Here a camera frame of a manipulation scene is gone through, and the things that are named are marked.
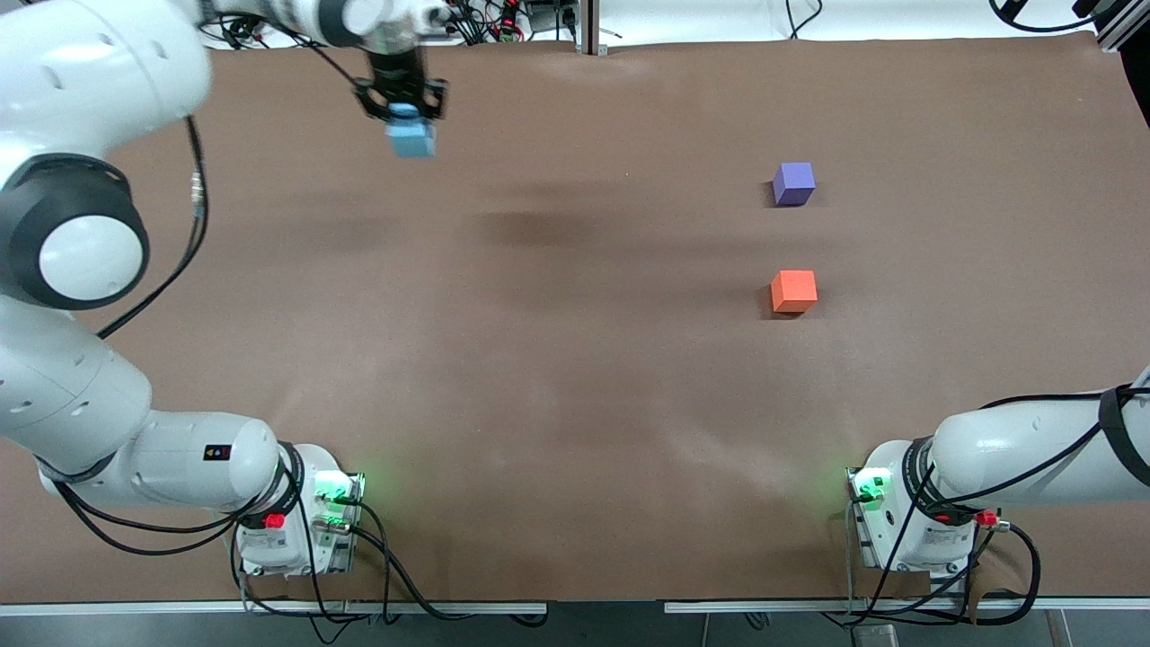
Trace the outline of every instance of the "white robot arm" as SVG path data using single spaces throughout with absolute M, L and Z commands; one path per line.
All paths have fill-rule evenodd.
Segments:
M 350 564 L 351 539 L 332 530 L 358 509 L 332 499 L 360 496 L 361 479 L 319 447 L 277 442 L 254 418 L 153 410 L 147 378 L 67 310 L 114 302 L 144 274 L 143 219 L 128 179 L 103 160 L 205 100 L 199 24 L 255 14 L 360 45 L 430 20 L 435 5 L 48 0 L 0 16 L 0 437 L 36 457 L 49 492 L 74 508 L 229 514 L 252 573 Z
M 864 561 L 945 578 L 969 555 L 979 511 L 1150 499 L 1147 376 L 1006 399 L 951 416 L 934 437 L 879 446 L 850 477 Z

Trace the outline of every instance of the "table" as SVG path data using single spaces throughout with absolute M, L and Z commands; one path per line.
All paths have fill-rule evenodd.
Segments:
M 394 159 L 310 52 L 214 62 L 207 241 L 112 342 L 156 408 L 262 417 L 366 472 L 432 599 L 838 598 L 844 468 L 1150 360 L 1150 134 L 1086 33 L 436 49 L 431 161 Z M 789 160 L 820 185 L 775 208 Z M 183 131 L 113 162 L 152 236 L 147 288 L 186 237 Z M 820 302 L 761 317 L 757 291 L 795 267 Z M 236 595 L 222 547 L 99 544 L 9 445 L 0 510 L 0 602 Z M 1150 593 L 1144 506 L 1011 517 L 1043 594 Z M 371 599 L 377 573 L 324 587 Z

